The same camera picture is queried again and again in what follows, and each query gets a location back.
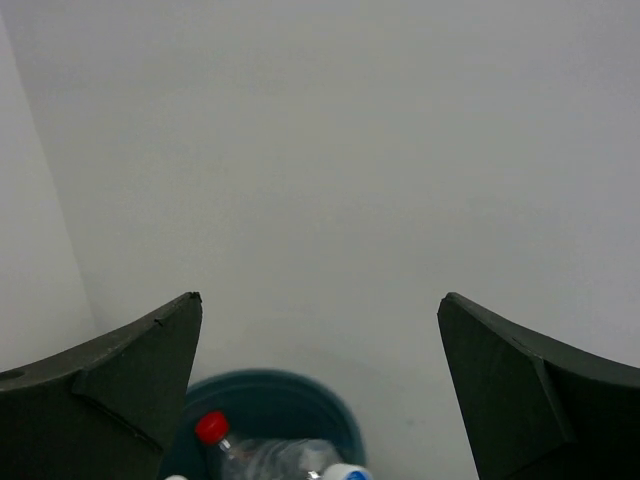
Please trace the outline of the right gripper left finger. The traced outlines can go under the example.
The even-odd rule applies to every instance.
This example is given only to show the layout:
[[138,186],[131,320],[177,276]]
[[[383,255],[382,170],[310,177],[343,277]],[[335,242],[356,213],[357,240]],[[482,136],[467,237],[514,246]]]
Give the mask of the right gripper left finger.
[[4,479],[154,479],[172,446],[202,323],[187,292],[1,374]]

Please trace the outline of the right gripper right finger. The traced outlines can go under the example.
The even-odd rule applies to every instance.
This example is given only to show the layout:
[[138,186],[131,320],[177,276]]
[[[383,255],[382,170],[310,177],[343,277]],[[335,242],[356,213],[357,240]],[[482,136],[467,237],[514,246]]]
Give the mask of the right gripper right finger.
[[638,368],[458,293],[445,296],[437,317],[480,478],[638,478]]

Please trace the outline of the red cap labelled bottle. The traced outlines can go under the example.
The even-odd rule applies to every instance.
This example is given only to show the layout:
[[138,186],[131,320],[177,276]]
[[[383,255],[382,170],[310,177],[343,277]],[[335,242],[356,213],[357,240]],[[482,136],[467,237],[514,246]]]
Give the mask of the red cap labelled bottle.
[[323,439],[245,438],[231,430],[225,415],[213,411],[195,426],[209,470],[220,479],[320,479],[342,462]]

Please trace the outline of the blue label clear bottle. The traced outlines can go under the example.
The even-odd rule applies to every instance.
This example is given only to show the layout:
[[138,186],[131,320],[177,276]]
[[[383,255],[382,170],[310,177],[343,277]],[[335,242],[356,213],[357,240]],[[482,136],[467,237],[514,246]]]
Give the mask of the blue label clear bottle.
[[370,471],[360,465],[334,463],[306,474],[307,480],[373,480]]

